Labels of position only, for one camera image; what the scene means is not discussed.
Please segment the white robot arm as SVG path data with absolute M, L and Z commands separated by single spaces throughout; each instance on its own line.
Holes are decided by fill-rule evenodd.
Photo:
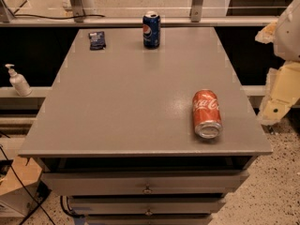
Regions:
M 300 0 L 293 0 L 276 22 L 255 37 L 273 43 L 275 56 L 284 60 L 279 69 L 270 68 L 258 120 L 262 125 L 278 123 L 300 99 Z

